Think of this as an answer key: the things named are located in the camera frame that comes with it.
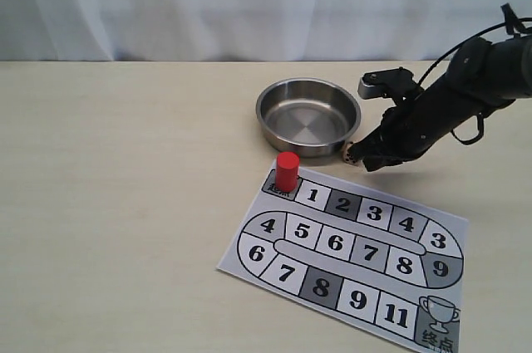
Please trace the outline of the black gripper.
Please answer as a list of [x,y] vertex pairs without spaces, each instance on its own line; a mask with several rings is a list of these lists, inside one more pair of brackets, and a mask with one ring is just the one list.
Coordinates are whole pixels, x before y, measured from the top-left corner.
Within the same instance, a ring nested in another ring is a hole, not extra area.
[[367,172],[397,166],[421,157],[441,137],[479,114],[485,104],[439,78],[408,105],[386,116],[351,146],[352,158],[363,158]]

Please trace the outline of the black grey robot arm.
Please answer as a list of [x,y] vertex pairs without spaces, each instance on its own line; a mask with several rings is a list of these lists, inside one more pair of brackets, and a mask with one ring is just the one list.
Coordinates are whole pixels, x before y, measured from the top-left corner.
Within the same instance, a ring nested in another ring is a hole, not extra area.
[[395,105],[367,137],[345,146],[342,155],[349,164],[373,172],[419,159],[471,118],[477,134],[461,143],[473,145],[484,136],[487,117],[531,96],[531,39],[492,43],[475,37],[426,89],[411,71],[398,67],[364,74],[358,92],[363,99],[390,98]]

